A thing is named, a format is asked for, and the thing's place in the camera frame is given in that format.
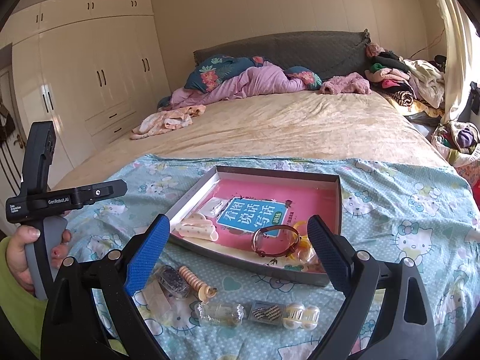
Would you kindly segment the green left sleeve forearm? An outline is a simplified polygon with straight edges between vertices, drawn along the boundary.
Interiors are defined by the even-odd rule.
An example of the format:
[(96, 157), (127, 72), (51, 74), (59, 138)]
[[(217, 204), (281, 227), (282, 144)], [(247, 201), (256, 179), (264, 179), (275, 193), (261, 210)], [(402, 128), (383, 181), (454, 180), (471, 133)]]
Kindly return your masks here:
[(47, 303), (25, 291), (7, 267), (10, 236), (1, 241), (1, 308), (8, 322), (36, 358), (41, 356), (41, 329)]

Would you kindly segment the person's left hand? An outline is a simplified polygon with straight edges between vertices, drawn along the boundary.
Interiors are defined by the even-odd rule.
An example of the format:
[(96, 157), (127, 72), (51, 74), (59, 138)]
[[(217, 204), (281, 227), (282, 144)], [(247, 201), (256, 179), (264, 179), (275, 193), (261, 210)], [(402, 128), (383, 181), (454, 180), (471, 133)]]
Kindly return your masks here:
[[(10, 238), (6, 251), (7, 267), (17, 283), (28, 293), (35, 295), (32, 275), (27, 262), (25, 247), (35, 242), (41, 232), (31, 226), (21, 225)], [(72, 233), (66, 229), (62, 234), (60, 244), (51, 250), (51, 263), (53, 268), (59, 269), (62, 261), (69, 253), (68, 243)]]

